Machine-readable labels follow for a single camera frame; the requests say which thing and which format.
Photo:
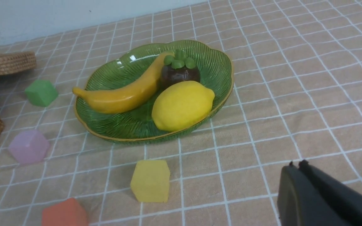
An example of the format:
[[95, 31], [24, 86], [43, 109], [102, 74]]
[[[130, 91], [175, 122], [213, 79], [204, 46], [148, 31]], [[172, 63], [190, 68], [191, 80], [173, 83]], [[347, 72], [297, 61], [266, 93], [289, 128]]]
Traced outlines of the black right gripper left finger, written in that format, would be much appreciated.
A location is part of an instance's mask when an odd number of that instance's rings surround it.
[[277, 197], [282, 226], [352, 226], [353, 223], [334, 209], [293, 161], [283, 166]]

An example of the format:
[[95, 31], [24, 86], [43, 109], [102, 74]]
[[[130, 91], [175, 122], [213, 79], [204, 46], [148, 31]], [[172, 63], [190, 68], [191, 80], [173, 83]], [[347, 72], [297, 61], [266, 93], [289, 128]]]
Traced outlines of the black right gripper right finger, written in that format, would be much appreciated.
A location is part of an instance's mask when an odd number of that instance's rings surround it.
[[362, 226], [362, 194], [310, 165], [307, 160], [299, 162], [299, 170], [342, 219], [352, 226]]

